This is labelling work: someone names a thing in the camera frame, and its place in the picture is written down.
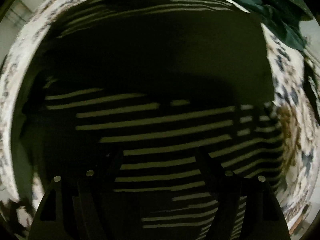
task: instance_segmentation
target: green cloth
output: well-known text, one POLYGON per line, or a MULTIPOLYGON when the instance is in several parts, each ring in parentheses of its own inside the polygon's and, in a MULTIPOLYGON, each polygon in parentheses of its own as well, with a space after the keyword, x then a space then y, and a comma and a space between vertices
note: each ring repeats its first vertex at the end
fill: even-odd
POLYGON ((299 30, 303 15, 312 17, 303 0, 233 0, 256 13, 261 21, 287 46, 303 51, 305 40, 299 30))

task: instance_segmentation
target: dark green fabric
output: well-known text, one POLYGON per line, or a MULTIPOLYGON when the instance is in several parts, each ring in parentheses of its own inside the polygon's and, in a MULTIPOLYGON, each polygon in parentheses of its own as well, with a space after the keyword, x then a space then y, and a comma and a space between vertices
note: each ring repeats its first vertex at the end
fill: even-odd
POLYGON ((287 46, 303 51, 305 41, 299 21, 305 12, 289 0, 233 0, 256 13, 261 21, 287 46))

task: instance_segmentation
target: screw head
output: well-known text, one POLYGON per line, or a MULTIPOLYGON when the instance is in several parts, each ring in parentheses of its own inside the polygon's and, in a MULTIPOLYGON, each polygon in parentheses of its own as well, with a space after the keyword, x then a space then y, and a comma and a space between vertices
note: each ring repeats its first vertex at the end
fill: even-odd
POLYGON ((61 177, 60 176, 55 176, 54 178, 53 178, 53 181, 54 182, 59 182, 61 180, 61 177))
POLYGON ((91 176, 94 175, 94 171, 93 171, 93 170, 89 170, 89 171, 86 172, 86 175, 87 175, 88 177, 91 177, 91 176))
POLYGON ((232 177, 233 176, 233 172, 232 171, 226 171, 224 174, 226 176, 228 176, 228 177, 232 177))
POLYGON ((260 176, 258 177, 258 180, 261 181, 261 182, 265 182, 265 181, 266 181, 266 178, 260 175, 260 176))

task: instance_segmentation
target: bolt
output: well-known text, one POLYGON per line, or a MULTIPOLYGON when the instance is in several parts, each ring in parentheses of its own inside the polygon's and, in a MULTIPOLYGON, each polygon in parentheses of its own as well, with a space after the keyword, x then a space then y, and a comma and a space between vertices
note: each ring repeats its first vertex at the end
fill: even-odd
POLYGON ((228 176, 228 177, 232 177, 233 176, 233 172, 232 171, 226 171, 224 174, 226 176, 228 176))
POLYGON ((54 178, 53 178, 53 181, 54 182, 59 182, 61 180, 61 177, 60 176, 55 176, 54 178))
POLYGON ((260 176, 258 177, 258 180, 261 181, 261 182, 265 182, 265 181, 266 181, 266 178, 260 175, 260 176))
POLYGON ((94 171, 89 170, 89 171, 86 172, 86 175, 87 175, 88 177, 91 177, 91 176, 94 175, 94 171))

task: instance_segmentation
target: patterned fabric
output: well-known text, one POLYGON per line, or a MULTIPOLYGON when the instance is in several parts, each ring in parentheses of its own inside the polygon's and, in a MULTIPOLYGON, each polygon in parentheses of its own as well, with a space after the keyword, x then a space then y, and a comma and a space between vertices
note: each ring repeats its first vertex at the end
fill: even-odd
MULTIPOLYGON (((113 191, 156 192, 151 206, 141 205, 143 239, 152 235, 155 239, 206 236, 219 203, 207 192, 196 163, 199 146, 226 170, 247 178, 263 174, 271 185, 277 184, 282 167, 282 133, 268 111, 257 116, 250 105, 242 105, 237 112, 234 106, 214 108, 214 104, 200 106, 192 100, 163 98, 158 102, 158 98, 143 94, 113 94, 88 87, 74 90, 71 83, 62 81, 48 81, 45 87, 44 105, 38 109, 32 104, 33 98, 43 93, 33 90, 30 95, 25 130, 37 127, 41 120, 45 136, 39 154, 45 156, 47 176, 59 174, 65 178, 69 169, 85 173, 95 169, 96 159, 98 163, 108 160, 109 149, 121 148, 123 164, 113 191)), ((36 139, 24 136, 28 137, 22 138, 24 146, 31 149, 36 139)), ((113 212, 106 209, 105 214, 117 224, 121 218, 115 219, 114 215, 121 212, 121 202, 103 198, 102 210, 107 203, 115 207, 113 212)), ((243 197, 232 239, 241 232, 245 205, 243 197)), ((110 223, 116 237, 122 239, 125 230, 117 231, 115 228, 121 227, 110 223)))
POLYGON ((304 57, 266 27, 263 30, 273 72, 274 103, 284 132, 284 166, 276 194, 289 223, 308 203, 318 175, 320 129, 303 90, 304 57))
MULTIPOLYGON (((12 45, 0 79, 0 133, 2 183, 14 201, 19 200, 12 170, 10 132, 12 115, 20 85, 33 54, 50 24, 66 9, 85 0, 46 0, 20 31, 12 45)), ((235 2, 243 11, 247 11, 235 2)), ((319 125, 302 90, 303 56, 282 44, 264 25, 262 28, 268 48, 268 59, 276 88, 275 104, 284 127, 284 168, 278 182, 277 198, 288 226, 308 202, 319 168, 319 125)), ((40 184, 34 184, 35 208, 42 198, 40 184)))

